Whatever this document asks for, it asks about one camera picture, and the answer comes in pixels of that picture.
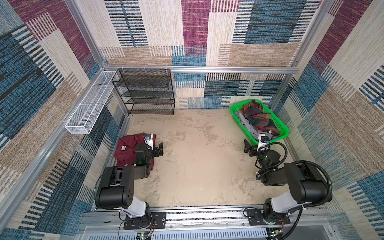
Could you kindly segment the multicolour plaid long sleeve shirt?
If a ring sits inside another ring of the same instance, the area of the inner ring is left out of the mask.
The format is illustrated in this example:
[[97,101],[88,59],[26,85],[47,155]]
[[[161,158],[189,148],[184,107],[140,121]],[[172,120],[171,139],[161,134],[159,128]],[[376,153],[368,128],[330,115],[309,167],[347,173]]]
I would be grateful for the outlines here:
[[261,103],[252,100],[243,105],[238,111],[244,115],[255,129],[267,131],[275,138],[281,134],[274,121],[270,118],[271,114],[264,112],[264,107]]

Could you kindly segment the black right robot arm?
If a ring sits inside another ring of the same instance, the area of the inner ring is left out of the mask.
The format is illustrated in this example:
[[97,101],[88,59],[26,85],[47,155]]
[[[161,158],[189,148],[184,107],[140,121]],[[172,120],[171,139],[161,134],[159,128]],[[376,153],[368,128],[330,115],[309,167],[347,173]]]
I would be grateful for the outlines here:
[[323,205],[333,197],[333,184],[325,169],[310,161],[287,163],[287,147],[280,142],[275,144],[283,148],[283,155],[272,150],[273,143],[259,142],[253,146],[244,140],[244,152],[256,158],[256,180],[267,187],[289,187],[283,194],[268,198],[261,210],[248,211],[251,224],[258,218],[265,225],[281,224],[288,220],[288,214]]

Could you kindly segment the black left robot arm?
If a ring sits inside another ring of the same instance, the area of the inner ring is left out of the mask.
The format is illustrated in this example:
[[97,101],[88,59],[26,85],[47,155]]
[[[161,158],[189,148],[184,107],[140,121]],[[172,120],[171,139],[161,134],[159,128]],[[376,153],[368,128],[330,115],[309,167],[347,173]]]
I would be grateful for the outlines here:
[[143,143],[135,147],[136,161],[123,167],[107,167],[100,177],[95,196],[97,209],[117,210],[126,230],[154,229],[156,218],[150,205],[134,196],[136,180],[146,179],[152,171],[154,158],[164,154],[163,143],[158,147]]

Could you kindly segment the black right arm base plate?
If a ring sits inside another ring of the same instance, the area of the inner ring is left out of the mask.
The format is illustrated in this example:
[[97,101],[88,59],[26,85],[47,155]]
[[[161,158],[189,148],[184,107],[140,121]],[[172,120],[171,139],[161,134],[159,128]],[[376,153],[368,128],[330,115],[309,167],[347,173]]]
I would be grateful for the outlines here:
[[248,219],[250,226],[263,225],[289,225],[291,223],[288,214],[271,215],[263,217],[263,209],[247,207],[243,209],[243,215]]

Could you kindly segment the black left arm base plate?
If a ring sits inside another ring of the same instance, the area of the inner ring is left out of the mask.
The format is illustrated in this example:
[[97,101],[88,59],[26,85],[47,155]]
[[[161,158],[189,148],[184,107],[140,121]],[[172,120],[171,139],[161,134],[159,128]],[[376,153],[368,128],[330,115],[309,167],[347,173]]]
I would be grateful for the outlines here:
[[149,230],[150,228],[164,229],[166,225],[167,213],[166,212],[153,212],[150,215],[145,214],[140,218],[130,218],[128,215],[125,217],[124,230]]

